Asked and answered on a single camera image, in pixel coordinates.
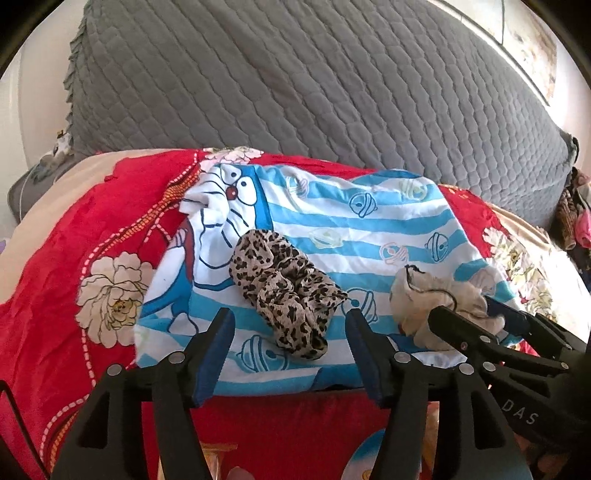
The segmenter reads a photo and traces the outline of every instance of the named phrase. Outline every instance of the pink cloth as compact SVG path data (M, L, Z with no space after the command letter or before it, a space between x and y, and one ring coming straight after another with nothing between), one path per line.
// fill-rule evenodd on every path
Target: pink cloth
M582 247L591 248L591 213L586 208L574 224L574 237Z

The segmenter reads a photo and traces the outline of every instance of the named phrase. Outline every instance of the white wall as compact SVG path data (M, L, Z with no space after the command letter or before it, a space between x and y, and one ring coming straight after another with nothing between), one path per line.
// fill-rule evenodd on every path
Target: white wall
M556 86L548 109L556 124L579 140L576 167L591 174L591 89L558 39Z
M22 146L19 119L18 83L21 72L21 52L12 59L0 79L0 238L12 235L16 222L8 208L10 187L28 170Z
M70 42L78 31L85 3L86 0L65 0L22 46L20 111L29 166L53 148L57 132L67 127L70 106L63 82L69 66Z

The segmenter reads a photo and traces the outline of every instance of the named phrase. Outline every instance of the white flower print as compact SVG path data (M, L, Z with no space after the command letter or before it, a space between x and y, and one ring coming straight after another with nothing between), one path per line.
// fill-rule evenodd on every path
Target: white flower print
M511 290L525 300L525 311L532 315L541 313L556 321L546 280L523 245L494 228L486 228L482 238L491 245L493 255L486 261L504 271Z
M206 159L213 160L216 163L247 164L253 158L259 158L263 155L261 150L249 147L204 148L203 151L209 152L208 155L205 155Z
M132 345L134 325L153 275L152 265L136 254L123 252L117 258L96 260L76 300L82 307L76 321L88 338L107 348L116 343Z

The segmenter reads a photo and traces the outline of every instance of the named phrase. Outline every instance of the black string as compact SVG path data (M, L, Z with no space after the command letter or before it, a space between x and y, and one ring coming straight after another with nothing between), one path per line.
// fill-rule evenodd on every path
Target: black string
M407 285L408 288L410 288L412 291L415 291L417 293L428 293L428 292L434 292L434 293L444 293L446 295L448 295L452 302L453 302L453 308L452 311L456 311L457 309L457 299L455 298L454 295L452 295L451 292L448 292L447 290L442 290L440 288L430 288L429 290L420 290L419 288L415 287L414 285L411 284L411 278L410 278L410 270L413 269L415 272L419 272L419 273L424 273L421 272L415 265L406 265L406 271L407 271Z
M17 420L18 428L20 429L22 436L24 437L24 439L27 443L27 446L29 447L29 451L31 452L31 454L33 455L33 458L35 459L35 462L37 463L37 465L41 469L43 476L46 478L46 480L49 480L49 472L45 468L45 465L43 465L43 462L41 461L41 458L39 457L39 454L37 453L37 450L35 449L35 445L33 444L33 441L31 440L31 436L29 435L27 427L25 427L25 423L22 420L21 412L18 409L17 402L14 400L14 395L12 395L10 387L8 386L8 384L4 380L0 380L0 398L2 397L2 393L5 393L6 396L8 397L8 402L10 403L10 406L12 408L12 413L13 413L15 419Z

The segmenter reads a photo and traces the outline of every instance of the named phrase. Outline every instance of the gray quilted headboard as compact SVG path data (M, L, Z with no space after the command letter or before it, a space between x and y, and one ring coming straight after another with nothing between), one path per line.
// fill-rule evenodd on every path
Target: gray quilted headboard
M65 85L78 158L249 145L406 168L540 226L577 152L425 0L90 0Z

